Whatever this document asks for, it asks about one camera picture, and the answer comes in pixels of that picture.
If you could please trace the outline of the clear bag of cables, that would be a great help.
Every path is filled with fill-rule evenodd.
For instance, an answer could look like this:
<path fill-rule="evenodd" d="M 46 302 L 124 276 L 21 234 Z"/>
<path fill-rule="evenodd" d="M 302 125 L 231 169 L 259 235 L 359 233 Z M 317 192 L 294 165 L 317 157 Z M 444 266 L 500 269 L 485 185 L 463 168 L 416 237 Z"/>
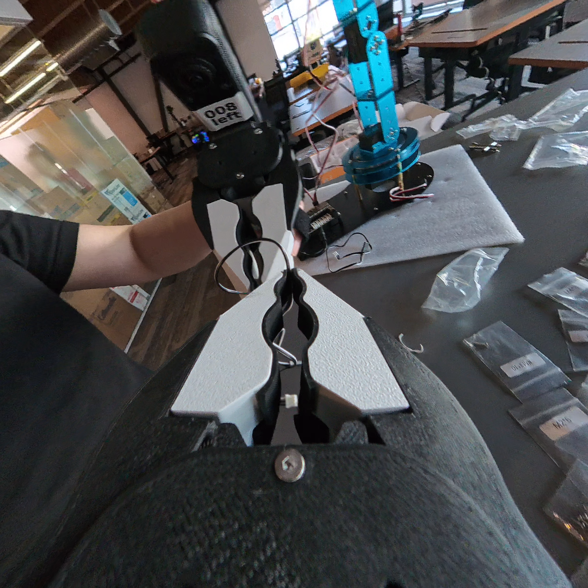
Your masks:
<path fill-rule="evenodd" d="M 508 252 L 508 247 L 477 247 L 460 255 L 436 275 L 422 308 L 443 313 L 473 309 Z"/>

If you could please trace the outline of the pile of clear screw bags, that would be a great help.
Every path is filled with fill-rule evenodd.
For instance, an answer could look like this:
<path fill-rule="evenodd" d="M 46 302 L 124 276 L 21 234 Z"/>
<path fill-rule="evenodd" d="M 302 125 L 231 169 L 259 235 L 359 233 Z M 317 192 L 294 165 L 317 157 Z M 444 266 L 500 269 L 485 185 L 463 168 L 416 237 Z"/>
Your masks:
<path fill-rule="evenodd" d="M 503 321 L 463 344 L 517 399 L 511 417 L 566 472 L 546 512 L 586 545 L 587 399 L 572 395 L 567 375 Z"/>

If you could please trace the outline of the brown wooden table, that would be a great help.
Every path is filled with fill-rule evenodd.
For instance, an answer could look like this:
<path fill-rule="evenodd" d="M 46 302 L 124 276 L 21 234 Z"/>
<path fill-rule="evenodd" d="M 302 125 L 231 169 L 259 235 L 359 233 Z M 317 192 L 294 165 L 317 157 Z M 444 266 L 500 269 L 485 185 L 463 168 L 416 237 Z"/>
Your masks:
<path fill-rule="evenodd" d="M 511 65 L 511 55 L 527 48 L 532 33 L 560 21 L 567 1 L 483 1 L 452 13 L 406 40 L 424 59 L 425 99 L 444 97 L 444 110 L 473 100 L 479 105 L 492 99 L 517 98 L 522 88 L 523 66 Z M 456 70 L 488 81 L 480 96 L 454 97 Z"/>

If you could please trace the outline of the person's left forearm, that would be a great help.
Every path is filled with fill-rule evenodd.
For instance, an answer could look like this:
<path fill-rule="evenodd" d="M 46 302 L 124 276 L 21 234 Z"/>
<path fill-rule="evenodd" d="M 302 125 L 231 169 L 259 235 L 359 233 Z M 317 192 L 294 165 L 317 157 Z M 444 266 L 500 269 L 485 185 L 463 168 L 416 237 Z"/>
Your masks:
<path fill-rule="evenodd" d="M 155 281 L 195 267 L 211 251 L 188 202 L 138 224 L 82 224 L 75 262 L 63 291 Z"/>

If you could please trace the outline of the blue toy robot arm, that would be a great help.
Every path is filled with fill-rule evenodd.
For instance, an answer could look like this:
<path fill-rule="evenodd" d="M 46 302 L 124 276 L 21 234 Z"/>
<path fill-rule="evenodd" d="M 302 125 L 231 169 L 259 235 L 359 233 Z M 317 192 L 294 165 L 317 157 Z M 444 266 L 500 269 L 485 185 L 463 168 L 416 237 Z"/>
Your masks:
<path fill-rule="evenodd" d="M 308 193 L 312 207 L 301 261 L 341 248 L 342 238 L 357 236 L 371 219 L 405 203 L 430 198 L 429 165 L 419 162 L 417 130 L 400 126 L 389 50 L 379 30 L 374 1 L 334 1 L 348 48 L 348 72 L 362 131 L 341 158 L 348 185 L 326 201 L 318 200 L 318 180 Z"/>

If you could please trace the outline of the small clear screw bag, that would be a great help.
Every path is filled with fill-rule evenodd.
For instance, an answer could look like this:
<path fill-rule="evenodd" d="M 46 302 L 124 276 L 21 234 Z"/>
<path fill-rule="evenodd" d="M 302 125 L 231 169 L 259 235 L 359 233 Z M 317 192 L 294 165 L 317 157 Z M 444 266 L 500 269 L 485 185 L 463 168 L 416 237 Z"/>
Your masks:
<path fill-rule="evenodd" d="M 587 90 L 567 89 L 526 122 L 529 128 L 549 128 L 558 132 L 571 128 L 587 114 Z"/>
<path fill-rule="evenodd" d="M 521 121 L 515 116 L 508 114 L 470 124 L 456 132 L 464 139 L 488 134 L 489 138 L 493 141 L 514 142 L 518 140 L 524 130 L 531 128 L 533 128 L 531 122 Z"/>
<path fill-rule="evenodd" d="M 542 136 L 523 164 L 528 171 L 587 165 L 587 131 Z"/>

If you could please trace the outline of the dark grey desk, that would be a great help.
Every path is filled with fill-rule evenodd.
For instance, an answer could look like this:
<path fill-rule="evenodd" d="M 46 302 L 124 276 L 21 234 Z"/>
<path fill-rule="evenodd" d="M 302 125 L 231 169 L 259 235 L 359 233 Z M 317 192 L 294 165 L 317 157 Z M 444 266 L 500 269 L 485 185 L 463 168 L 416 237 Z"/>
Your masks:
<path fill-rule="evenodd" d="M 559 267 L 586 275 L 577 261 L 587 250 L 587 166 L 523 168 L 541 134 L 540 129 L 525 131 L 516 142 L 504 143 L 499 153 L 474 157 L 474 165 L 525 241 L 511 247 L 473 310 L 447 314 L 420 307 L 451 254 L 347 270 L 318 280 L 391 335 L 404 334 L 409 346 L 423 344 L 423 363 L 474 421 L 533 532 L 571 576 L 586 550 L 543 510 L 564 473 L 511 418 L 516 399 L 462 342 L 501 320 L 570 372 L 558 305 L 527 284 Z"/>

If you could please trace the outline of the white foam sheet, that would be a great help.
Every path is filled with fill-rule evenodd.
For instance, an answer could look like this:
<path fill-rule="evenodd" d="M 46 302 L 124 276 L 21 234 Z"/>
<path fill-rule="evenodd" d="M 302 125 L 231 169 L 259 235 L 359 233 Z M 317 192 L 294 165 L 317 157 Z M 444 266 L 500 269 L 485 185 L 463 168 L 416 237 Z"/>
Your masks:
<path fill-rule="evenodd" d="M 341 248 L 297 265 L 316 276 L 358 262 L 362 247 L 364 258 L 359 265 L 370 267 L 525 241 L 461 145 L 426 153 L 420 163 L 434 172 L 425 192 L 430 198 L 405 203 L 371 219 L 358 229 L 357 236 L 340 239 Z M 347 185 L 342 181 L 319 189 L 319 202 Z"/>

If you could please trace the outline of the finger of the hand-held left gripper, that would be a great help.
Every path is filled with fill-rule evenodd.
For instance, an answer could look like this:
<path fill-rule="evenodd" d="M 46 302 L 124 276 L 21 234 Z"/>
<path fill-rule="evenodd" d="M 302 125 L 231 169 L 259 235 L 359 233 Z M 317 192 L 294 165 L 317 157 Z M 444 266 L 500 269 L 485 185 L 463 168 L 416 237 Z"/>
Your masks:
<path fill-rule="evenodd" d="M 221 199 L 207 204 L 207 212 L 213 252 L 217 260 L 220 262 L 230 251 L 237 248 L 220 267 L 231 281 L 229 290 L 234 290 L 239 295 L 246 295 L 256 286 L 258 263 L 249 248 L 238 248 L 240 209 L 237 204 Z"/>
<path fill-rule="evenodd" d="M 278 247 L 267 241 L 259 244 L 259 253 L 263 262 L 261 282 L 264 283 L 270 277 L 281 274 L 287 269 L 282 249 L 287 254 L 289 267 L 294 266 L 292 250 L 295 238 L 286 224 L 283 186 L 264 187 L 252 199 L 252 213 L 261 225 L 262 238 L 276 241 L 281 246 Z"/>

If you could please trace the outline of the light grey desk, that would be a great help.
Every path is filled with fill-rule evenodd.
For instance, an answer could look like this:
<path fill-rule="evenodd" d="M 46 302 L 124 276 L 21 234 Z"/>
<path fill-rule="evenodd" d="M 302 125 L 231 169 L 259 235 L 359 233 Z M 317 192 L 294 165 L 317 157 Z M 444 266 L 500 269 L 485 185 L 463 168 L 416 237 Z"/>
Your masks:
<path fill-rule="evenodd" d="M 511 55 L 510 65 L 529 66 L 528 81 L 547 85 L 587 68 L 587 20 Z"/>

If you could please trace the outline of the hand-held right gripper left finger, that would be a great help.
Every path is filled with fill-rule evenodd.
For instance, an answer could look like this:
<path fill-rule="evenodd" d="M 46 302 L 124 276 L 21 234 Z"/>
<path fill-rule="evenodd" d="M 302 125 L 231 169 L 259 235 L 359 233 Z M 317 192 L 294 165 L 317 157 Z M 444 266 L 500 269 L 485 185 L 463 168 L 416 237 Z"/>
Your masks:
<path fill-rule="evenodd" d="M 282 294 L 288 273 L 275 274 L 215 323 L 171 406 L 174 416 L 234 424 L 246 445 L 270 445 L 281 402 L 284 349 Z"/>

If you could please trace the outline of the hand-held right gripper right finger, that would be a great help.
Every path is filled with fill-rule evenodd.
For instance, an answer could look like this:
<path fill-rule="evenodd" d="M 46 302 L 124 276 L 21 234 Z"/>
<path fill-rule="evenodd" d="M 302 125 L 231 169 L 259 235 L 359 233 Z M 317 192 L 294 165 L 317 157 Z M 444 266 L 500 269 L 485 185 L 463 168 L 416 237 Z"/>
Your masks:
<path fill-rule="evenodd" d="M 366 317 L 301 269 L 293 271 L 293 285 L 299 329 L 307 337 L 300 407 L 319 418 L 408 410 Z"/>

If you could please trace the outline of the open cardboard box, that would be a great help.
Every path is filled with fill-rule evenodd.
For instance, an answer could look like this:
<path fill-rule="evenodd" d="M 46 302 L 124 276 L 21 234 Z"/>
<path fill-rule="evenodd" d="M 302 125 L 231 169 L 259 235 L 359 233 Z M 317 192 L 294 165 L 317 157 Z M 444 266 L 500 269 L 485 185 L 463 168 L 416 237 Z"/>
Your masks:
<path fill-rule="evenodd" d="M 289 99 L 289 131 L 291 139 L 302 139 L 314 131 L 330 132 L 338 128 L 339 141 L 359 134 L 359 107 L 348 74 L 329 67 L 320 82 L 307 80 L 286 90 Z M 449 113 L 420 102 L 396 104 L 396 116 L 402 128 L 415 128 L 420 139 L 441 131 Z"/>

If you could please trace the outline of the person's dark clothing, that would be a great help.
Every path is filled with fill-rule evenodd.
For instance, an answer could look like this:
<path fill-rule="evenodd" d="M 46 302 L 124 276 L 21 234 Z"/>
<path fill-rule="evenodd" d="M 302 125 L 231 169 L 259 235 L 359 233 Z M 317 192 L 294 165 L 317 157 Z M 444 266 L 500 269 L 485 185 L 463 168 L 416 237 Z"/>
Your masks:
<path fill-rule="evenodd" d="M 1 587 L 32 587 L 149 370 L 61 298 L 78 225 L 1 211 Z"/>

